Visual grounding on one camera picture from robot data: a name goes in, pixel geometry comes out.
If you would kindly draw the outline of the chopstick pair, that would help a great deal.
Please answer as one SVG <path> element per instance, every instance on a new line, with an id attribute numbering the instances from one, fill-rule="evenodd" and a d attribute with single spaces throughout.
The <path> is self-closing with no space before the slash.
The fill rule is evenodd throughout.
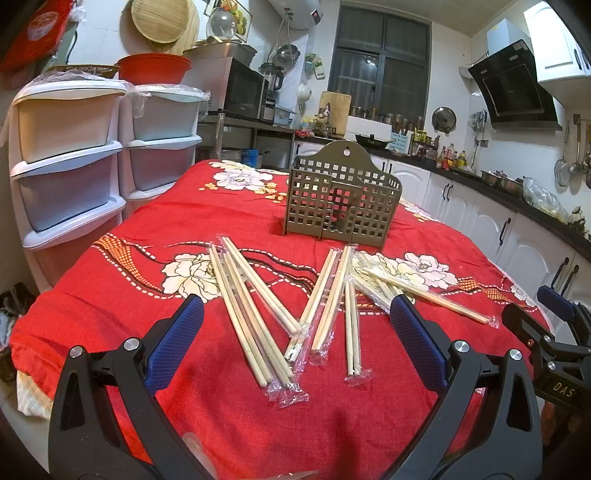
<path id="1" fill-rule="evenodd" d="M 238 303 L 242 314 L 242 331 L 250 342 L 252 354 L 263 380 L 266 381 L 266 395 L 271 401 L 279 403 L 280 408 L 307 402 L 310 397 L 297 383 L 296 375 L 287 360 L 283 358 L 279 346 L 266 326 L 256 302 L 249 292 L 242 274 L 229 253 L 223 252 L 221 265 L 229 283 L 230 292 Z"/>
<path id="2" fill-rule="evenodd" d="M 476 321 L 480 324 L 488 325 L 489 327 L 495 329 L 499 328 L 499 323 L 494 317 L 481 314 L 473 309 L 470 309 L 466 306 L 449 300 L 441 295 L 431 293 L 430 291 L 422 290 L 417 285 L 404 279 L 401 279 L 400 277 L 387 274 L 386 272 L 377 270 L 376 268 L 362 268 L 361 271 L 376 279 L 380 279 L 390 285 L 393 285 L 394 287 L 397 287 L 404 293 L 412 293 L 415 297 L 421 297 L 433 304 L 439 305 L 450 311 L 456 312 L 457 314 L 470 318 L 473 321 Z"/>
<path id="3" fill-rule="evenodd" d="M 361 355 L 360 315 L 356 303 L 356 288 L 352 280 L 346 283 L 346 383 L 359 386 L 372 378 L 372 371 L 363 368 Z"/>
<path id="4" fill-rule="evenodd" d="M 304 312 L 301 314 L 300 326 L 303 331 L 297 338 L 291 339 L 287 345 L 287 350 L 284 352 L 284 358 L 291 365 L 296 364 L 297 357 L 300 356 L 301 348 L 304 347 L 304 343 L 307 341 L 308 336 L 311 332 L 311 324 L 317 315 L 318 306 L 322 301 L 322 297 L 327 288 L 329 278 L 331 278 L 332 270 L 335 266 L 335 261 L 339 259 L 341 251 L 332 248 L 329 250 L 327 258 L 325 258 L 324 265 L 322 266 L 321 272 L 318 274 L 317 282 L 315 282 L 314 289 L 311 291 L 308 303 L 304 307 Z"/>
<path id="5" fill-rule="evenodd" d="M 346 280 L 352 269 L 353 256 L 356 253 L 356 245 L 349 244 L 342 249 L 339 264 L 332 278 L 331 289 L 322 316 L 315 330 L 314 341 L 311 345 L 310 361 L 312 366 L 322 366 L 328 361 L 329 348 L 334 339 L 335 319 L 337 319 L 339 305 L 344 296 Z"/>
<path id="6" fill-rule="evenodd" d="M 273 291 L 270 290 L 270 287 L 263 282 L 263 279 L 259 277 L 259 274 L 257 274 L 252 266 L 249 265 L 249 262 L 246 261 L 245 256 L 243 256 L 238 250 L 238 247 L 233 244 L 228 236 L 221 236 L 221 243 L 223 247 L 228 250 L 231 258 L 235 260 L 242 272 L 245 273 L 246 278 L 252 283 L 253 288 L 256 289 L 259 296 L 262 297 L 263 301 L 266 302 L 266 305 L 270 307 L 271 312 L 276 315 L 276 318 L 280 320 L 283 327 L 286 328 L 288 333 L 290 333 L 290 336 L 296 337 L 300 335 L 301 326 L 296 318 L 290 314 L 290 311 L 283 306 L 283 303 L 281 303 L 279 298 L 274 295 Z"/>
<path id="7" fill-rule="evenodd" d="M 257 330 L 256 320 L 252 319 L 252 314 L 247 310 L 245 300 L 240 299 L 238 287 L 228 274 L 221 254 L 212 243 L 208 245 L 207 250 L 223 303 L 235 334 L 238 336 L 246 362 L 259 388 L 271 402 L 276 401 L 280 391 L 283 390 L 283 383 L 273 364 L 270 346 L 263 333 Z"/>

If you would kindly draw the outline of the dark kitchen window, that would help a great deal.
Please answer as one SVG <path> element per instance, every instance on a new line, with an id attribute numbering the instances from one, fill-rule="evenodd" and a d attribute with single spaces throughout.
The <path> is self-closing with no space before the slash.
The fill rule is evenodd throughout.
<path id="1" fill-rule="evenodd" d="M 348 94 L 368 114 L 416 120 L 427 108 L 431 33 L 423 21 L 342 6 L 329 90 Z"/>

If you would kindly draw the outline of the white lower cabinets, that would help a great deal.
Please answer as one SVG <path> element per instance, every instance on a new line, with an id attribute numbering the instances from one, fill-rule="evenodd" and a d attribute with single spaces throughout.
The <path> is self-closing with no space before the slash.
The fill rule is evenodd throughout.
<path id="1" fill-rule="evenodd" d="M 414 239 L 386 262 L 388 271 L 443 295 L 483 294 L 503 303 L 537 307 L 548 286 L 584 304 L 590 302 L 590 264 L 548 230 L 459 182 L 431 173 L 426 201 L 401 198 Z"/>

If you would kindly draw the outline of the red floral tablecloth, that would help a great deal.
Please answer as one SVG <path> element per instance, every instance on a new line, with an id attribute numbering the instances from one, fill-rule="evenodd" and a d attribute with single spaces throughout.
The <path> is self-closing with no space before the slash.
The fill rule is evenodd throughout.
<path id="1" fill-rule="evenodd" d="M 157 199 L 103 234 L 18 321 L 10 338 L 16 368 L 52 401 L 70 349 L 96 353 L 143 337 L 171 317 L 191 294 L 204 304 L 204 323 L 170 384 L 155 398 L 167 419 L 211 478 L 256 478 L 308 473 L 322 479 L 385 479 L 437 401 L 422 383 L 390 320 L 394 298 L 405 296 L 420 315 L 452 340 L 502 356 L 521 352 L 502 324 L 506 305 L 516 304 L 535 320 L 536 307 L 496 302 L 483 294 L 431 293 L 494 317 L 499 328 L 480 324 L 361 271 L 392 275 L 386 262 L 414 239 L 405 211 L 394 215 L 384 247 L 368 258 L 360 244 L 339 244 L 286 234 L 288 178 L 231 162 L 201 162 Z M 327 302 L 331 278 L 310 336 L 290 366 L 307 402 L 280 408 L 259 388 L 231 325 L 215 279 L 208 245 L 228 253 L 228 236 L 249 265 L 300 323 L 301 314 L 332 248 L 356 245 L 348 282 L 356 288 L 363 368 L 372 378 L 346 383 L 346 301 L 342 296 L 328 361 L 312 366 L 311 345 Z M 238 266 L 256 307 L 283 353 L 291 337 Z M 109 399 L 133 456 L 147 460 L 119 392 Z"/>

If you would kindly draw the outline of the black range hood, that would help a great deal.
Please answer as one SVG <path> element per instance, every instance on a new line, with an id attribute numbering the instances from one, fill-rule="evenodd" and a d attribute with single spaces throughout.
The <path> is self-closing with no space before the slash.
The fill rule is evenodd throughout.
<path id="1" fill-rule="evenodd" d="M 555 102 L 537 80 L 534 55 L 520 39 L 468 69 L 495 130 L 559 132 Z"/>

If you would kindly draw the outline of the hanging metal pot lid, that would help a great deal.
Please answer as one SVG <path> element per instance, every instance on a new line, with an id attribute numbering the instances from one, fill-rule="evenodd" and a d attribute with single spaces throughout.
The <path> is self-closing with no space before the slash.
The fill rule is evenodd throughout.
<path id="1" fill-rule="evenodd" d="M 450 134 L 456 129 L 457 116 L 449 107 L 438 107 L 432 114 L 432 126 L 435 131 Z"/>

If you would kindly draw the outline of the brown perforated utensil holder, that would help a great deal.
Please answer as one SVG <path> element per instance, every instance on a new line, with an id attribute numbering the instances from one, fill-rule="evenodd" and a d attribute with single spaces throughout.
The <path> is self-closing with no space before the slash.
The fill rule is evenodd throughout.
<path id="1" fill-rule="evenodd" d="M 294 158 L 283 232 L 381 250 L 402 192 L 401 181 L 378 169 L 362 146 L 332 141 Z"/>

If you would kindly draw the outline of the white upper cabinet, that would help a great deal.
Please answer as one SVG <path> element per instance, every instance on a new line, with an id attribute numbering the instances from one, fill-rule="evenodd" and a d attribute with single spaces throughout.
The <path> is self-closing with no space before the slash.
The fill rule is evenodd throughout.
<path id="1" fill-rule="evenodd" d="M 524 12 L 538 83 L 567 109 L 590 109 L 590 60 L 553 8 L 541 1 Z"/>

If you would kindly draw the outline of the black wok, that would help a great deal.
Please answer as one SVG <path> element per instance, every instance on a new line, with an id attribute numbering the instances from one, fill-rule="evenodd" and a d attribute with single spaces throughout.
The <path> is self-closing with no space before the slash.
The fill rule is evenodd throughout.
<path id="1" fill-rule="evenodd" d="M 374 134 L 370 134 L 370 136 L 356 134 L 356 142 L 358 142 L 363 148 L 377 150 L 385 150 L 389 145 L 389 141 L 377 139 Z"/>

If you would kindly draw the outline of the white plastic drawer tower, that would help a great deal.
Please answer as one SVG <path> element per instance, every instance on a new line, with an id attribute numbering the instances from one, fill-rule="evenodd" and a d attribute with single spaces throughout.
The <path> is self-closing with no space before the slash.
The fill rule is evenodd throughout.
<path id="1" fill-rule="evenodd" d="M 8 174 L 21 245 L 38 289 L 52 289 L 122 221 L 118 80 L 37 78 L 7 114 Z"/>
<path id="2" fill-rule="evenodd" d="M 181 84 L 129 85 L 120 103 L 119 193 L 125 218 L 169 190 L 195 163 L 198 120 L 211 95 Z"/>

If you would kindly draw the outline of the blue canister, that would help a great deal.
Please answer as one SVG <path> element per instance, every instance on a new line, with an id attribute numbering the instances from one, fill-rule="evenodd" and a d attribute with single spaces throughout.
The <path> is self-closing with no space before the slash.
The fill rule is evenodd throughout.
<path id="1" fill-rule="evenodd" d="M 252 168 L 259 168 L 259 150 L 243 149 L 242 164 Z"/>

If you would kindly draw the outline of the metal shelf rack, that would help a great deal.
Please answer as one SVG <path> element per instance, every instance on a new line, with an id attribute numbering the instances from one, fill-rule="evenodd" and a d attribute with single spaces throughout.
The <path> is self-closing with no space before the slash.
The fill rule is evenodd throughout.
<path id="1" fill-rule="evenodd" d="M 253 149 L 259 153 L 256 168 L 288 171 L 294 160 L 294 130 L 262 121 L 214 112 L 198 122 L 197 161 L 240 161 L 238 151 Z"/>

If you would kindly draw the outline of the red plastic basin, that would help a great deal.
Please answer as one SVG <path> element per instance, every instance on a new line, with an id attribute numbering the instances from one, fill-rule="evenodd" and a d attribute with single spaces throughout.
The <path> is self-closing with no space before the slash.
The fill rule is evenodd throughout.
<path id="1" fill-rule="evenodd" d="M 123 57 L 116 66 L 119 78 L 134 85 L 179 84 L 191 62 L 183 56 L 153 52 Z"/>

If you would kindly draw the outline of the red shopping bag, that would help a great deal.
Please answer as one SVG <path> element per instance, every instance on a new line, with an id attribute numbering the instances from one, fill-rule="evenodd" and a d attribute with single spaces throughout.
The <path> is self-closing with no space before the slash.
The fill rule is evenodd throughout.
<path id="1" fill-rule="evenodd" d="M 66 30 L 72 0 L 45 1 L 21 28 L 1 60 L 1 71 L 20 70 L 53 54 Z"/>

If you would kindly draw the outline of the round bamboo steamer lid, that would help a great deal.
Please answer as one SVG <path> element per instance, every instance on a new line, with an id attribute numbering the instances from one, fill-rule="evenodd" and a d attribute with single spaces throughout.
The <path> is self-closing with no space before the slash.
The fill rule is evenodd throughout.
<path id="1" fill-rule="evenodd" d="M 153 51 L 182 55 L 197 42 L 199 16 L 188 0 L 133 0 L 130 15 Z"/>

